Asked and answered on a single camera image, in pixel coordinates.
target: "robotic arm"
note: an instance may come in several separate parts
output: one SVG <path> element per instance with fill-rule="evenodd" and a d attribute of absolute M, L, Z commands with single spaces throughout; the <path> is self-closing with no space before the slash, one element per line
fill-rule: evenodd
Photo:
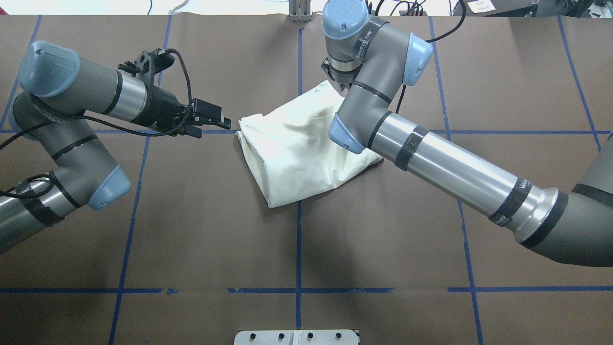
<path fill-rule="evenodd" d="M 364 0 L 330 0 L 324 72 L 350 87 L 329 137 L 351 152 L 368 147 L 509 228 L 517 242 L 561 263 L 613 266 L 613 145 L 571 193 L 542 189 L 387 108 L 421 76 L 432 46 L 369 15 Z"/>
<path fill-rule="evenodd" d="M 189 104 L 153 85 L 176 53 L 186 74 Z M 73 50 L 44 41 L 32 43 L 21 64 L 20 93 L 9 113 L 17 130 L 38 140 L 56 169 L 26 179 L 0 196 L 0 254 L 87 204 L 98 210 L 127 193 L 131 183 L 94 131 L 85 110 L 149 127 L 147 136 L 202 137 L 195 126 L 230 128 L 221 108 L 191 99 L 189 78 L 176 50 L 144 51 L 116 71 Z"/>

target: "light blue joint cap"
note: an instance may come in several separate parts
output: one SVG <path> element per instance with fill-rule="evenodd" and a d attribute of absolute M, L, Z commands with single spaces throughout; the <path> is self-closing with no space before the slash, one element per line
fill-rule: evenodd
<path fill-rule="evenodd" d="M 403 84 L 413 86 L 417 83 L 425 67 L 428 66 L 433 52 L 434 49 L 432 48 L 432 44 L 429 44 L 411 33 L 411 38 L 409 38 L 409 49 L 406 51 L 405 76 L 402 80 Z"/>
<path fill-rule="evenodd" d="M 94 195 L 87 202 L 87 206 L 94 210 L 99 210 L 113 201 L 121 198 L 132 188 L 132 182 L 123 172 L 120 166 L 116 166 L 113 171 L 104 179 Z"/>
<path fill-rule="evenodd" d="M 21 87 L 41 98 L 57 96 L 75 80 L 81 58 L 72 49 L 45 41 L 32 43 L 19 69 Z"/>
<path fill-rule="evenodd" d="M 356 137 L 345 127 L 341 118 L 338 117 L 338 113 L 334 113 L 334 118 L 328 129 L 328 138 L 353 153 L 360 154 L 366 148 L 360 144 Z"/>
<path fill-rule="evenodd" d="M 324 6 L 324 34 L 329 39 L 346 39 L 368 22 L 368 7 L 364 0 L 330 0 Z"/>
<path fill-rule="evenodd" d="M 13 107 L 14 106 L 15 106 L 15 101 L 13 101 L 13 104 L 10 106 L 10 110 L 9 110 L 9 114 L 8 114 L 9 124 L 10 124 L 11 128 L 13 128 L 14 131 L 19 133 L 19 132 L 23 131 L 23 129 L 21 127 L 19 127 L 19 124 L 17 123 L 17 120 L 15 120 L 15 112 L 13 111 Z M 24 134 L 23 137 L 26 138 L 26 139 L 33 140 L 33 141 L 38 141 L 34 136 L 32 136 L 30 134 Z"/>

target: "white label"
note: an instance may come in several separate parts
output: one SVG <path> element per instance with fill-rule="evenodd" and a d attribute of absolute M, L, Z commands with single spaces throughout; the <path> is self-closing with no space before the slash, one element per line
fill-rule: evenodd
<path fill-rule="evenodd" d="M 490 12 L 496 9 L 492 4 L 491 0 L 478 0 L 467 2 L 468 7 L 473 11 L 473 13 L 483 13 Z"/>

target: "crumpled white fabric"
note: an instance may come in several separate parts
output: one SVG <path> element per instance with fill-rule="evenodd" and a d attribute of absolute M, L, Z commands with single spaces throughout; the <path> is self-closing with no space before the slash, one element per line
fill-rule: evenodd
<path fill-rule="evenodd" d="M 335 189 L 382 159 L 368 149 L 356 155 L 328 138 L 342 102 L 325 81 L 266 116 L 238 121 L 245 160 L 270 208 Z"/>

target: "black cable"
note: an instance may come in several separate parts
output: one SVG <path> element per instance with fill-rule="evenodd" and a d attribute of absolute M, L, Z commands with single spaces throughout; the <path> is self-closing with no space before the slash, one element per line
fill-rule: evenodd
<path fill-rule="evenodd" d="M 400 93 L 400 98 L 398 99 L 398 105 L 396 106 L 396 114 L 400 111 L 400 105 L 402 104 L 402 99 L 405 97 L 406 84 L 402 85 L 402 92 Z"/>
<path fill-rule="evenodd" d="M 460 0 L 460 5 L 462 6 L 462 17 L 460 18 L 460 21 L 457 23 L 455 28 L 447 31 L 446 33 L 444 33 L 444 34 L 442 34 L 442 35 L 440 35 L 438 37 L 435 37 L 433 39 L 429 39 L 426 42 L 432 43 L 432 42 L 438 41 L 440 39 L 443 39 L 443 38 L 451 35 L 454 31 L 456 31 L 456 30 L 458 30 L 460 28 L 460 26 L 464 22 L 464 19 L 466 18 L 466 4 L 464 3 L 463 0 Z M 398 113 L 398 111 L 400 111 L 400 105 L 401 105 L 402 99 L 403 99 L 403 97 L 405 95 L 405 90 L 406 90 L 406 85 L 403 85 L 402 86 L 402 92 L 400 93 L 400 99 L 398 99 L 398 105 L 396 106 L 396 114 Z"/>
<path fill-rule="evenodd" d="M 392 10 L 392 13 L 390 13 L 389 15 L 394 15 L 394 11 L 396 11 L 396 9 L 398 8 L 398 6 L 402 5 L 402 4 L 406 4 L 406 13 L 409 13 L 411 11 L 411 3 L 408 1 L 399 1 L 396 6 L 394 6 L 394 9 Z"/>
<path fill-rule="evenodd" d="M 185 82 L 187 83 L 188 86 L 188 106 L 187 109 L 185 111 L 185 116 L 181 119 L 181 121 L 179 121 L 179 123 L 174 126 L 173 128 L 163 132 L 163 133 L 143 133 L 143 132 L 139 132 L 139 131 L 132 131 L 129 130 L 127 128 L 124 128 L 122 126 L 118 126 L 118 125 L 114 125 L 110 122 L 106 122 L 104 120 L 100 120 L 99 118 L 95 118 L 95 117 L 90 117 L 90 116 L 85 116 L 85 115 L 79 115 L 79 116 L 73 116 L 71 117 L 71 119 L 79 119 L 79 120 L 89 120 L 89 121 L 94 121 L 94 122 L 98 122 L 101 123 L 103 125 L 130 133 L 130 134 L 134 134 L 134 135 L 138 135 L 138 136 L 149 136 L 149 137 L 156 137 L 156 136 L 165 136 L 168 134 L 172 134 L 174 132 L 176 132 L 178 129 L 180 129 L 183 124 L 185 123 L 185 121 L 187 121 L 189 115 L 192 112 L 192 97 L 191 97 L 191 82 L 189 81 L 189 75 L 188 75 L 188 70 L 187 67 L 185 67 L 185 62 L 183 61 L 183 57 L 181 56 L 181 53 L 179 53 L 178 50 L 173 49 L 173 48 L 168 48 L 166 49 L 167 52 L 171 53 L 171 54 L 176 54 L 177 57 L 179 57 L 179 63 L 181 64 L 181 68 L 183 69 L 183 74 L 185 75 Z M 47 125 L 51 125 L 52 122 L 45 122 L 45 123 L 41 123 L 40 125 L 36 125 L 34 127 L 30 127 L 27 130 L 21 131 L 15 135 L 13 135 L 12 137 L 8 138 L 6 141 L 4 141 L 2 144 L 0 144 L 0 150 L 2 150 L 3 148 L 7 147 L 11 142 L 17 140 L 19 137 L 22 137 L 32 131 L 38 130 L 39 128 L 42 128 L 44 126 Z M 27 195 L 22 195 L 22 194 L 15 194 L 15 193 L 8 193 L 5 192 L 3 190 L 0 190 L 0 196 L 6 196 L 9 198 L 16 198 L 16 199 L 35 199 L 35 198 L 40 198 L 41 196 L 47 194 L 48 192 L 51 191 L 51 189 L 53 189 L 53 187 L 55 186 L 55 179 L 49 175 L 49 174 L 41 174 L 41 175 L 36 175 L 33 177 L 30 177 L 27 181 L 28 182 L 32 182 L 36 179 L 41 179 L 41 178 L 46 178 L 49 179 L 49 183 L 47 188 L 45 188 L 45 190 L 43 190 L 42 192 L 39 193 L 28 193 Z"/>
<path fill-rule="evenodd" d="M 385 0 L 379 0 L 379 3 L 377 4 L 377 8 L 375 9 L 375 15 L 379 15 L 379 10 L 381 9 L 381 5 L 383 5 L 383 1 Z"/>
<path fill-rule="evenodd" d="M 19 137 L 22 137 L 30 132 L 33 132 L 41 127 L 47 126 L 47 125 L 51 125 L 51 122 L 45 122 L 45 123 L 41 123 L 40 125 L 36 125 L 34 127 L 30 127 L 27 130 L 21 131 L 15 135 L 13 135 L 12 137 L 8 138 L 6 141 L 4 141 L 2 144 L 0 144 L 0 150 L 2 150 L 3 148 L 7 147 L 11 142 L 17 140 Z M 53 187 L 55 186 L 55 180 L 53 179 L 53 177 L 49 174 L 41 174 L 41 175 L 36 175 L 36 176 L 32 176 L 30 178 L 27 179 L 28 182 L 32 182 L 34 180 L 37 179 L 48 179 L 48 186 L 45 188 L 45 190 L 43 190 L 42 192 L 39 193 L 33 193 L 33 194 L 28 194 L 28 195 L 23 195 L 23 194 L 15 194 L 15 193 L 9 193 L 9 192 L 5 192 L 3 190 L 0 190 L 0 196 L 6 196 L 8 198 L 15 198 L 15 199 L 34 199 L 34 198 L 39 198 L 45 194 L 47 194 L 48 192 L 51 191 L 51 189 L 53 189 Z"/>
<path fill-rule="evenodd" d="M 168 134 L 172 134 L 174 132 L 176 132 L 177 130 L 179 130 L 183 124 L 185 123 L 185 121 L 187 121 L 189 115 L 191 114 L 192 111 L 192 106 L 191 106 L 191 82 L 189 81 L 189 74 L 188 74 L 188 69 L 187 67 L 185 67 L 185 62 L 183 61 L 183 57 L 181 56 L 181 53 L 179 53 L 179 51 L 177 49 L 173 49 L 173 48 L 168 48 L 166 49 L 167 52 L 171 53 L 171 54 L 176 54 L 177 57 L 179 57 L 179 63 L 181 64 L 181 68 L 183 69 L 183 74 L 185 75 L 185 82 L 187 83 L 188 86 L 188 107 L 186 109 L 185 112 L 185 116 L 183 116 L 183 118 L 181 119 L 181 121 L 174 126 L 173 128 L 165 131 L 165 132 L 161 132 L 161 133 L 144 133 L 144 132 L 139 132 L 139 131 L 133 131 L 133 130 L 129 130 L 125 127 L 122 126 L 118 126 L 118 125 L 114 125 L 110 122 L 106 122 L 104 120 L 101 120 L 99 118 L 96 117 L 90 117 L 90 116 L 85 116 L 85 115 L 80 115 L 80 116 L 74 116 L 71 118 L 74 119 L 83 119 L 83 120 L 89 120 L 89 121 L 93 121 L 93 122 L 98 122 L 101 123 L 105 126 L 109 126 L 112 128 L 115 128 L 116 130 L 120 130 L 120 131 L 124 131 L 126 133 L 130 133 L 130 134 L 134 134 L 134 135 L 138 135 L 138 136 L 148 136 L 148 137 L 158 137 L 158 136 L 165 136 Z"/>
<path fill-rule="evenodd" d="M 460 26 L 461 26 L 461 25 L 462 25 L 462 23 L 464 22 L 464 19 L 466 18 L 466 4 L 464 3 L 464 1 L 463 1 L 463 0 L 460 0 L 460 5 L 462 6 L 462 17 L 460 18 L 460 21 L 459 21 L 459 22 L 458 22 L 458 24 L 455 26 L 455 28 L 453 28 L 453 29 L 451 29 L 451 30 L 447 31 L 446 33 L 444 33 L 444 34 L 442 34 L 442 35 L 440 35 L 440 36 L 438 36 L 438 37 L 436 37 L 436 38 L 426 40 L 426 42 L 428 42 L 428 43 L 432 43 L 432 42 L 438 41 L 438 40 L 440 40 L 440 39 L 444 39 L 445 37 L 447 37 L 447 36 L 451 35 L 453 32 L 455 32 L 456 30 L 458 30 L 458 29 L 460 28 Z"/>

